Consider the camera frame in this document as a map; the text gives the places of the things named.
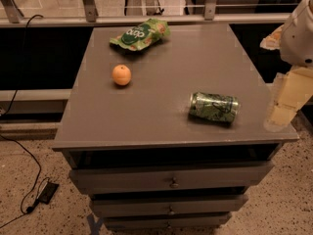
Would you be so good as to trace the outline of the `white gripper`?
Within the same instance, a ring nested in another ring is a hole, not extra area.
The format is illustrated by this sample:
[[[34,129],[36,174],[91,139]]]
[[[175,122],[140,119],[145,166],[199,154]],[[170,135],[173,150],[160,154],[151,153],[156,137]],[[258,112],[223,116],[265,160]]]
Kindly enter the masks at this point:
[[[279,50],[281,59],[292,65],[286,74],[277,73],[270,86],[271,100],[264,127],[278,132],[286,128],[313,96],[312,0],[301,0],[283,26],[260,42],[265,50]]]

